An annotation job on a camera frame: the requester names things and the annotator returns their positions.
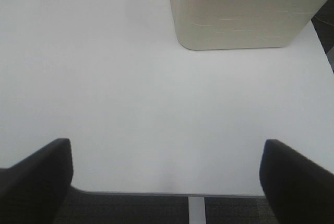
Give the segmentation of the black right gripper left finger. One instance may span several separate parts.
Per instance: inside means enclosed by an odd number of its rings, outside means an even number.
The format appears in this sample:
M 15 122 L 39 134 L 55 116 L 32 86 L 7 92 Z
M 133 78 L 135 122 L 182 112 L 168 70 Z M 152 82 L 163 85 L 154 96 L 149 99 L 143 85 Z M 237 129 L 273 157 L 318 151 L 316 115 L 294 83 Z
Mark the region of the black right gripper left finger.
M 1 169 L 1 223 L 53 223 L 73 179 L 68 138 Z

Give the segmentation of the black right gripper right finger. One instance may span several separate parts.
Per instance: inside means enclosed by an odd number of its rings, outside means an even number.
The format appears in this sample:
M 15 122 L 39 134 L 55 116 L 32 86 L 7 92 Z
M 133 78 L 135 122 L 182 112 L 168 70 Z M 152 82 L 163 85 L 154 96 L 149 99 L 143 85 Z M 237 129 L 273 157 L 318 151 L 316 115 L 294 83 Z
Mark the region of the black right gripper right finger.
M 259 180 L 279 223 L 333 223 L 333 173 L 283 142 L 265 141 Z

